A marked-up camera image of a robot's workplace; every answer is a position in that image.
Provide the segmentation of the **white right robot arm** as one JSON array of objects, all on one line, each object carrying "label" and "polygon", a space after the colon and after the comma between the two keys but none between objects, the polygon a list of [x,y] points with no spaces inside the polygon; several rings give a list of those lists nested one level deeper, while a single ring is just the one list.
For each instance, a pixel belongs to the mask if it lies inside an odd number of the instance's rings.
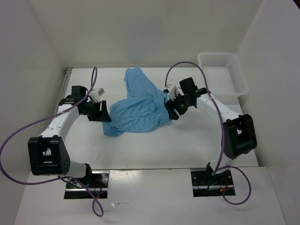
[{"label": "white right robot arm", "polygon": [[253,119],[239,114],[218,101],[206,88],[198,88],[193,78],[180,81],[180,87],[167,85],[165,108],[171,120],[178,120],[189,107],[203,111],[221,125],[221,153],[206,166],[206,180],[217,184],[232,161],[257,147]]}]

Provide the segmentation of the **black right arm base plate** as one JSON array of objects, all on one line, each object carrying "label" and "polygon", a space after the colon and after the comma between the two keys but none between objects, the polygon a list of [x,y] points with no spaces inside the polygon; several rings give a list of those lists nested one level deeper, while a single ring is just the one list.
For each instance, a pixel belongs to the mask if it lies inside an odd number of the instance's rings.
[{"label": "black right arm base plate", "polygon": [[232,174],[226,171],[220,178],[210,180],[205,169],[192,169],[190,171],[193,188],[193,197],[212,197],[236,195]]}]

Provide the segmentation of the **white perforated plastic basket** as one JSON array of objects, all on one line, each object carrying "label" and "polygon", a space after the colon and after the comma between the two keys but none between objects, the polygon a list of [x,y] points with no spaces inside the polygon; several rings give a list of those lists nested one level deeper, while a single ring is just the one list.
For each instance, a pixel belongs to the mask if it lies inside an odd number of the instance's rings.
[{"label": "white perforated plastic basket", "polygon": [[213,95],[238,98],[249,93],[249,86],[236,54],[203,52],[197,55],[197,59]]}]

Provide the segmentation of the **aluminium table edge rail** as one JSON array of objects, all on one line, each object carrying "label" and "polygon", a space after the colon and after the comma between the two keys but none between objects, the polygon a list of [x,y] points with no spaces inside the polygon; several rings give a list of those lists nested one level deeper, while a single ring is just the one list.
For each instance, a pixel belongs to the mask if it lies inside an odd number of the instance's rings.
[{"label": "aluminium table edge rail", "polygon": [[58,110],[58,106],[59,106],[59,102],[65,97],[66,92],[67,92],[67,88],[68,88],[68,83],[69,83],[69,79],[72,73],[73,67],[67,67],[65,74],[64,74],[64,79],[63,79],[63,83],[62,83],[62,87],[60,89],[60,94],[59,94],[59,98],[57,101],[57,105],[56,105],[56,112]]}]

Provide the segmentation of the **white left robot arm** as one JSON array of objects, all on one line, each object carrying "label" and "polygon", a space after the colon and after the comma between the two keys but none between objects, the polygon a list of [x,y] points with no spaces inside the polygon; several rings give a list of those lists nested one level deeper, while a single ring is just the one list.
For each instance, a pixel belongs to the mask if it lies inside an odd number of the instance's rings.
[{"label": "white left robot arm", "polygon": [[94,181],[89,164],[72,161],[64,141],[73,123],[80,115],[87,116],[89,121],[110,122],[106,101],[100,96],[104,89],[88,91],[83,86],[72,86],[71,94],[59,102],[58,116],[38,137],[28,141],[30,167],[33,175],[68,176],[82,187],[89,187]]}]

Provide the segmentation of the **light blue mesh shorts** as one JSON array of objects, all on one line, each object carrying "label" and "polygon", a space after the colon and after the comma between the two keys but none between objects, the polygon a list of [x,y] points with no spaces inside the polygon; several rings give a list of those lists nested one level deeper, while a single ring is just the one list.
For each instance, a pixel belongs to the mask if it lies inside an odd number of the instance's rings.
[{"label": "light blue mesh shorts", "polygon": [[165,107],[167,94],[158,89],[141,68],[128,68],[124,82],[127,98],[111,105],[111,121],[103,122],[104,135],[147,133],[171,121]]}]

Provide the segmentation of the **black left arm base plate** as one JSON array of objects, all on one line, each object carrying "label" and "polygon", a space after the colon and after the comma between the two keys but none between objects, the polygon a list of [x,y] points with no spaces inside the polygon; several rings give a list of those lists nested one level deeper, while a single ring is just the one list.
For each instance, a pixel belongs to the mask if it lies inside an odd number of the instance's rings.
[{"label": "black left arm base plate", "polygon": [[[92,170],[91,181],[85,186],[97,199],[107,199],[109,171]],[[64,180],[66,183],[64,199],[91,199],[92,196],[77,181],[73,179]]]}]

